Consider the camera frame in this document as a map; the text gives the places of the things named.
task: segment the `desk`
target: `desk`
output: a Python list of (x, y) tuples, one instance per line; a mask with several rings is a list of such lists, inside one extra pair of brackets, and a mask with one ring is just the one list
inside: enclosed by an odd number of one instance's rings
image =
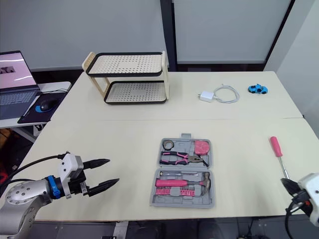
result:
[[(52, 120), (215, 120), (302, 118), (274, 72), (169, 72), (170, 99), (156, 105), (108, 105), (85, 73), (82, 73)], [(251, 94), (248, 86), (267, 86), (266, 95)], [(231, 85), (240, 94), (234, 104), (200, 101), (197, 94)], [(218, 91), (233, 99), (229, 90)]]
[[(150, 193), (160, 140), (190, 132), (213, 145), (216, 205), (212, 209), (151, 207)], [(283, 173), (270, 143), (277, 136), (291, 179), (319, 168), (319, 140), (304, 119), (224, 120), (53, 120), (38, 137), (22, 165), (70, 151), (83, 161), (109, 158), (86, 170), (87, 184), (119, 177), (109, 190), (55, 200), (41, 208), (37, 220), (123, 221), (245, 216), (277, 216), (291, 201), (280, 182)], [(16, 178), (57, 176), (59, 160), (28, 168)]]
[[(68, 81), (63, 81), (63, 82), (53, 82), (53, 83), (38, 84), (38, 86), (40, 88), (40, 91), (48, 92), (48, 91), (55, 91), (55, 90), (59, 90), (59, 89), (67, 89), (67, 90), (69, 90), (71, 88), (71, 83), (68, 82)], [(39, 96), (35, 97), (33, 102), (30, 104), (30, 107), (36, 102), (36, 100), (38, 98), (39, 98)], [(19, 127), (43, 124), (43, 123), (46, 123), (46, 122), (18, 123), (19, 119), (20, 119), (20, 117), (12, 118), (12, 119), (4, 119), (4, 120), (1, 119), (0, 120), (0, 128), (12, 128), (12, 130), (17, 132), (18, 134), (20, 134), (23, 137), (25, 137), (26, 139), (34, 142), (35, 141), (35, 137), (33, 135), (31, 135), (28, 131), (23, 130), (23, 128), (19, 128)]]

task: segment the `blue toy car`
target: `blue toy car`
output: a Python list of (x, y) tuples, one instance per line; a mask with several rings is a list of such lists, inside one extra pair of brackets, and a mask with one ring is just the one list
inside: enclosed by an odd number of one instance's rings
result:
[(266, 86), (261, 86), (259, 84), (256, 84), (254, 86), (248, 87), (248, 91), (250, 93), (257, 93), (257, 94), (266, 94), (268, 92), (268, 89)]

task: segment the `laptop keyboard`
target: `laptop keyboard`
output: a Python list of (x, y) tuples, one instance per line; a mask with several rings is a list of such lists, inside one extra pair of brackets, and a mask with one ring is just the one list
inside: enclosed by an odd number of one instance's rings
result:
[(0, 106), (27, 103), (30, 101), (33, 95), (34, 91), (0, 95)]

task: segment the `white cable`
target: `white cable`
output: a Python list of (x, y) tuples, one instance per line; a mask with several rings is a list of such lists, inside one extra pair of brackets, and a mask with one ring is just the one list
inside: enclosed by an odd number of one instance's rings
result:
[[(224, 100), (222, 100), (221, 98), (217, 97), (217, 96), (216, 96), (216, 92), (219, 91), (220, 89), (229, 89), (229, 90), (231, 90), (232, 92), (234, 92), (236, 99), (231, 100), (231, 101), (224, 101)], [(221, 103), (230, 104), (230, 103), (235, 103), (235, 102), (237, 102), (237, 101), (239, 100), (239, 93), (238, 93), (237, 90), (235, 90), (233, 87), (222, 84), (221, 87), (218, 87), (218, 88), (216, 88), (216, 89), (214, 90), (214, 96), (213, 96), (213, 97), (214, 97), (217, 101), (219, 101), (219, 102), (221, 102)]]

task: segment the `laptop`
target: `laptop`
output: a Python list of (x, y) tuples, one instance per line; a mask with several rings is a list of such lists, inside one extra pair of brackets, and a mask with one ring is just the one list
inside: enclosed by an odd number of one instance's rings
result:
[(39, 90), (20, 51), (0, 53), (0, 120), (21, 117)]

